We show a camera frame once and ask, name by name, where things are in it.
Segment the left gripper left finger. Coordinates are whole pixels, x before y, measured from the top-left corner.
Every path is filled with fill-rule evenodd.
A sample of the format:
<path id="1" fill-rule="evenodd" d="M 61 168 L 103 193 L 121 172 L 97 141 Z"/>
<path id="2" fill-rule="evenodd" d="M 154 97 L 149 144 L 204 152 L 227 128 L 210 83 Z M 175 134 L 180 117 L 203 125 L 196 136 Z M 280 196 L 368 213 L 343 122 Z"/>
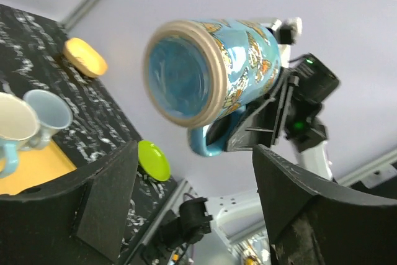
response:
<path id="1" fill-rule="evenodd" d="M 136 141 L 69 174 L 1 196 L 1 264 L 117 264 Z"/>

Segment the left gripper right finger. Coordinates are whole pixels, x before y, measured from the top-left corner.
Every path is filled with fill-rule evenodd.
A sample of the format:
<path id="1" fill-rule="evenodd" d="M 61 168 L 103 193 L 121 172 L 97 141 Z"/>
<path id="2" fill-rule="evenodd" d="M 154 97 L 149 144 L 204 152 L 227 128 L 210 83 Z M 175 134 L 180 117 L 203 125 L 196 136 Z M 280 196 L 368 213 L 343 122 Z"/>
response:
<path id="1" fill-rule="evenodd" d="M 396 200 L 344 187 L 285 159 L 265 173 L 271 207 L 295 213 L 282 231 L 267 231 L 272 264 L 396 264 Z"/>

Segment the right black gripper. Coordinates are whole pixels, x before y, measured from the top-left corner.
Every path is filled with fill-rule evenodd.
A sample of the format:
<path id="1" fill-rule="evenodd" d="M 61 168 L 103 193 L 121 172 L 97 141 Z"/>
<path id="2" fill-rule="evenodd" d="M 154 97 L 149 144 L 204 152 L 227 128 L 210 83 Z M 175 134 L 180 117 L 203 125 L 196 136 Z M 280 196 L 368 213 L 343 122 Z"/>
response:
<path id="1" fill-rule="evenodd" d="M 327 128 L 317 118 L 323 105 L 298 98 L 302 86 L 296 71 L 281 72 L 270 93 L 209 126 L 207 148 L 222 152 L 251 151 L 256 145 L 271 148 L 282 133 L 298 152 L 326 141 Z"/>

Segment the beige mug blue inside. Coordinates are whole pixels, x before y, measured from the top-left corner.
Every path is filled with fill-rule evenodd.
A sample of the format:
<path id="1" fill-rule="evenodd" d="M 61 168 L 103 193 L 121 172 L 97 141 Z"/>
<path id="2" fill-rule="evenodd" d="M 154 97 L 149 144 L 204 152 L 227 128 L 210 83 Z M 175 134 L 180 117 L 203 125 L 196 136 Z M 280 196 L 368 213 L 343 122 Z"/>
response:
<path id="1" fill-rule="evenodd" d="M 143 62 L 151 102 L 188 130 L 200 156 L 219 155 L 247 105 L 274 86 L 282 57 L 276 34 L 249 20 L 176 20 L 150 38 Z"/>

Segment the white footed mug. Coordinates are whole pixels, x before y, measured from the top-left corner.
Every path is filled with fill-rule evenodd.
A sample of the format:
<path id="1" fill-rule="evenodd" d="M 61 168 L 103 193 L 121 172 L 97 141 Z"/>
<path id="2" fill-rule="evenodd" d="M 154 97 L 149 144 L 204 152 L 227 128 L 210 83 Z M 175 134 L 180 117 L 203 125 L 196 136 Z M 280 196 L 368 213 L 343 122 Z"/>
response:
<path id="1" fill-rule="evenodd" d="M 21 150 L 42 150 L 59 131 L 68 128 L 73 121 L 69 105 L 56 94 L 33 89 L 26 92 L 23 100 L 36 112 L 40 128 Z"/>

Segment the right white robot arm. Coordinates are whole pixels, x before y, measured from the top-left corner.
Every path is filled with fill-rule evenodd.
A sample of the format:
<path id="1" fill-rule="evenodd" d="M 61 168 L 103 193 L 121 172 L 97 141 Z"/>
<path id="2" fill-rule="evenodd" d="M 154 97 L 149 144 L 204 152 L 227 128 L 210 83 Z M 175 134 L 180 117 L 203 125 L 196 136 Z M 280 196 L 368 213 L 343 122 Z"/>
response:
<path id="1" fill-rule="evenodd" d="M 295 217 L 294 211 L 277 213 L 270 205 L 270 192 L 265 189 L 265 171 L 272 164 L 284 163 L 270 149 L 281 131 L 292 143 L 301 168 L 332 179 L 325 150 L 327 128 L 317 115 L 323 101 L 338 87 L 339 78 L 311 53 L 294 62 L 296 66 L 281 71 L 276 85 L 266 95 L 222 116 L 209 127 L 188 131 L 190 147 L 196 153 L 253 150 L 258 194 L 269 235 L 282 231 Z"/>

